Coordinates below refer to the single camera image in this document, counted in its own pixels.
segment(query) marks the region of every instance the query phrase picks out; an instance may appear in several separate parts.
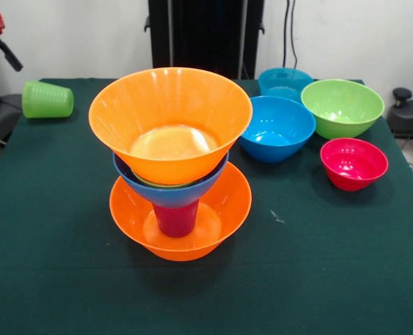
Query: black knob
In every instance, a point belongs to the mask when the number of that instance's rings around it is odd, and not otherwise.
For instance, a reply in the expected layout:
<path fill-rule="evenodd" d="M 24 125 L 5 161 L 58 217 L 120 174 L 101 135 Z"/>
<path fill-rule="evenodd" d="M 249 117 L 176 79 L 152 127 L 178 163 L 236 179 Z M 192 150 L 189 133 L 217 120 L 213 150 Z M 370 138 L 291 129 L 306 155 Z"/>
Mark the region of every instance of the black knob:
<path fill-rule="evenodd" d="M 393 90 L 393 95 L 397 101 L 404 102 L 410 99 L 413 96 L 413 93 L 409 89 L 398 87 Z"/>

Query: stacked bowls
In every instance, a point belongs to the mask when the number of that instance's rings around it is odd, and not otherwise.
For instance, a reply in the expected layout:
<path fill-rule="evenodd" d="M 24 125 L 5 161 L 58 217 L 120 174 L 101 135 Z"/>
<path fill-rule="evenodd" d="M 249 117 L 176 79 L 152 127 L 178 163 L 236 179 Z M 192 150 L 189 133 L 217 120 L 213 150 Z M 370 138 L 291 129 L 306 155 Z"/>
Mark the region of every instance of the stacked bowls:
<path fill-rule="evenodd" d="M 251 117 L 245 91 L 204 70 L 145 70 L 105 87 L 89 123 L 120 174 L 110 197 L 120 229 L 170 260 L 202 257 L 230 236 L 247 217 L 251 192 L 228 151 Z M 225 199 L 220 208 L 216 198 Z M 228 206 L 241 211 L 224 221 Z"/>

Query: plastic bowl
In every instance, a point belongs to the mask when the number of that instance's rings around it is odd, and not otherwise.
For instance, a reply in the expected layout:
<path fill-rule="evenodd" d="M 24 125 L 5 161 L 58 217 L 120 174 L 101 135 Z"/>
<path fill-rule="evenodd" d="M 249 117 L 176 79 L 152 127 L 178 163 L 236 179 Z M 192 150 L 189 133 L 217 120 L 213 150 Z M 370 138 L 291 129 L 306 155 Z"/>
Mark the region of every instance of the plastic bowl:
<path fill-rule="evenodd" d="M 101 142 L 141 178 L 177 185 L 210 173 L 247 128 L 251 115 L 247 93 L 221 75 L 156 68 L 105 87 L 91 104 L 89 123 Z M 177 131 L 165 132 L 168 127 Z M 137 140 L 151 131 L 160 132 L 143 147 L 145 154 L 132 154 Z M 204 146 L 207 139 L 214 145 Z"/>
<path fill-rule="evenodd" d="M 218 180 L 228 162 L 228 153 L 207 176 L 195 184 L 183 188 L 154 188 L 140 183 L 128 165 L 114 154 L 114 166 L 126 183 L 144 199 L 160 207 L 179 208 L 199 199 Z"/>
<path fill-rule="evenodd" d="M 257 81 L 262 96 L 280 96 L 301 103 L 301 92 L 313 78 L 294 68 L 271 68 L 261 73 Z"/>
<path fill-rule="evenodd" d="M 119 229 L 157 256 L 179 262 L 212 252 L 242 226 L 250 206 L 250 185 L 231 163 L 200 198 L 194 230 L 185 237 L 164 235 L 152 204 L 129 188 L 124 179 L 118 178 L 110 193 L 110 212 Z"/>
<path fill-rule="evenodd" d="M 388 158 L 371 143 L 356 138 L 338 138 L 320 151 L 332 183 L 344 191 L 358 191 L 377 181 L 388 170 Z"/>
<path fill-rule="evenodd" d="M 137 177 L 137 179 L 139 180 L 141 184 L 145 186 L 149 186 L 149 187 L 154 187 L 154 188 L 183 188 L 183 187 L 193 185 L 197 181 L 195 180 L 190 183 L 177 184 L 177 185 L 156 184 L 156 183 L 153 183 L 152 181 L 141 178 L 138 174 L 135 174 L 132 170 L 131 172 Z"/>
<path fill-rule="evenodd" d="M 329 140 L 362 134 L 382 116 L 385 108 L 382 98 L 369 87 L 340 79 L 308 85 L 301 99 L 315 115 L 317 133 Z"/>
<path fill-rule="evenodd" d="M 277 96 L 251 98 L 253 118 L 239 143 L 265 163 L 285 160 L 307 142 L 315 131 L 315 118 L 303 105 Z"/>

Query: light blue bowl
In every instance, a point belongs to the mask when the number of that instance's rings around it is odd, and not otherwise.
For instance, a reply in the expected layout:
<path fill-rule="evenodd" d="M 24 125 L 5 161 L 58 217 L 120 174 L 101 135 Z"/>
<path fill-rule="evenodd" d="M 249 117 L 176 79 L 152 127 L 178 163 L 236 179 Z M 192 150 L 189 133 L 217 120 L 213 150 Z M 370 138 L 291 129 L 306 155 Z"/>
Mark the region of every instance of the light blue bowl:
<path fill-rule="evenodd" d="M 315 131 L 313 114 L 303 105 L 278 96 L 251 98 L 253 118 L 239 138 L 241 146 L 265 163 L 285 160 Z"/>
<path fill-rule="evenodd" d="M 130 167 L 114 154 L 114 166 L 128 185 L 142 198 L 161 207 L 178 208 L 189 205 L 202 197 L 218 180 L 228 162 L 228 153 L 213 171 L 195 184 L 183 188 L 155 188 L 143 185 Z"/>
<path fill-rule="evenodd" d="M 261 73 L 257 81 L 262 96 L 280 96 L 302 104 L 301 92 L 313 78 L 294 68 L 271 68 Z"/>

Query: red bowl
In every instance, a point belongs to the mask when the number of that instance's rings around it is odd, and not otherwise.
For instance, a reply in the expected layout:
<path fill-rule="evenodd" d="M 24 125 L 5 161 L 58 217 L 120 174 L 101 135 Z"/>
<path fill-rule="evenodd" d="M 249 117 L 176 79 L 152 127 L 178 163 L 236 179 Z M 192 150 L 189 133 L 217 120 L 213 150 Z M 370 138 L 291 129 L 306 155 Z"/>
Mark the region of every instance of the red bowl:
<path fill-rule="evenodd" d="M 388 170 L 388 158 L 376 146 L 356 138 L 337 138 L 320 151 L 332 183 L 344 191 L 358 191 L 377 181 Z"/>

